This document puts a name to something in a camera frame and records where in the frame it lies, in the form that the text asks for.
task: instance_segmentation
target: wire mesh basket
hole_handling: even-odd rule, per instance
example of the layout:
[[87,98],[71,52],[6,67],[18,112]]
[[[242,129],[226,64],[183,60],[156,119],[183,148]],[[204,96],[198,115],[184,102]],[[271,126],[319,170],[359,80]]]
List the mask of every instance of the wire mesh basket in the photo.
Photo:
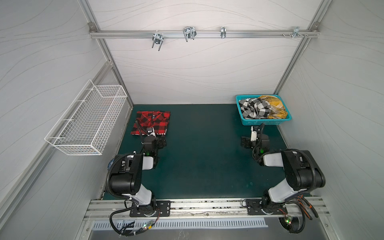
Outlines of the wire mesh basket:
[[88,93],[83,88],[85,98],[77,100],[79,93],[45,137],[67,155],[101,155],[127,98],[121,85],[91,86],[85,89]]

